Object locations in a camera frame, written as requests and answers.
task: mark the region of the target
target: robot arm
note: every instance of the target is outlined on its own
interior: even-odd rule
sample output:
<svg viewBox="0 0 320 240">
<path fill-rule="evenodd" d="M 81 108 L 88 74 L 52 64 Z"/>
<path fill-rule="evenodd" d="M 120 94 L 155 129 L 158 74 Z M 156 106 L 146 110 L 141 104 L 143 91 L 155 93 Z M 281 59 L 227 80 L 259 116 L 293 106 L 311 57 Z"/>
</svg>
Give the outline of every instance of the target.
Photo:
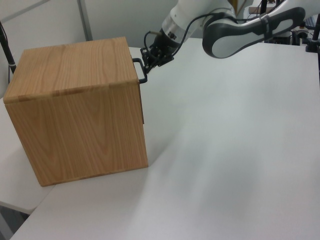
<svg viewBox="0 0 320 240">
<path fill-rule="evenodd" d="M 203 29 L 204 51 L 222 59 L 289 31 L 318 13 L 318 0 L 285 0 L 271 13 L 238 24 L 227 0 L 179 0 L 156 33 L 154 43 L 141 49 L 145 72 L 172 61 L 177 49 L 199 27 Z"/>
</svg>

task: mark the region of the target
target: wooden box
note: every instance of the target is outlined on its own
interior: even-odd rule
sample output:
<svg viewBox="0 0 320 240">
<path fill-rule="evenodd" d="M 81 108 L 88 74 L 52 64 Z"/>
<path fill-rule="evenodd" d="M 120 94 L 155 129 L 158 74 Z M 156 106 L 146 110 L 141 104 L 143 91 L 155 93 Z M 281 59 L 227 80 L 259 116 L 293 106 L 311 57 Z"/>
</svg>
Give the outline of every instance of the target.
<svg viewBox="0 0 320 240">
<path fill-rule="evenodd" d="M 124 37 L 25 50 L 3 101 L 41 186 L 148 166 Z"/>
</svg>

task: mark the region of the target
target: metal pole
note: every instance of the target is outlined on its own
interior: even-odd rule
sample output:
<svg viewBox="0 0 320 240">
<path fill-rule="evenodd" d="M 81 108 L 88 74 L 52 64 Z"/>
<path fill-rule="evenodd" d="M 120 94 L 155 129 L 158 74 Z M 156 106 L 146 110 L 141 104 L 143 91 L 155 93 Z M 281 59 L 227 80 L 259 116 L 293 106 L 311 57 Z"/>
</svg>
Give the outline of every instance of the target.
<svg viewBox="0 0 320 240">
<path fill-rule="evenodd" d="M 8 39 L 6 38 L 6 34 L 4 32 L 4 27 L 2 26 L 1 22 L 0 22 L 0 43 L 3 48 L 5 57 L 8 61 L 9 67 L 10 67 L 12 73 L 14 74 L 15 70 L 16 70 L 16 63 L 15 63 L 14 57 L 11 54 L 11 51 L 10 51 L 10 48 L 8 45 Z"/>
<path fill-rule="evenodd" d="M 267 11 L 267 3 L 268 3 L 268 0 L 262 0 L 261 1 L 260 15 L 264 14 Z"/>
</svg>

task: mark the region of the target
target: table surface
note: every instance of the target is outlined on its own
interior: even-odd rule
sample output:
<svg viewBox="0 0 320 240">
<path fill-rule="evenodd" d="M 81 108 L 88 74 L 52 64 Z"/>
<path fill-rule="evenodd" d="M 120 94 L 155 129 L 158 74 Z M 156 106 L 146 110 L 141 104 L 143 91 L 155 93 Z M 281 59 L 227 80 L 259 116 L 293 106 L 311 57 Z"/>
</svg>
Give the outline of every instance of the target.
<svg viewBox="0 0 320 240">
<path fill-rule="evenodd" d="M 0 206 L 26 214 L 52 190 L 41 187 L 0 99 Z"/>
<path fill-rule="evenodd" d="M 12 240 L 318 240 L 319 92 L 303 47 L 189 39 L 141 86 L 150 167 L 56 185 Z"/>
</svg>

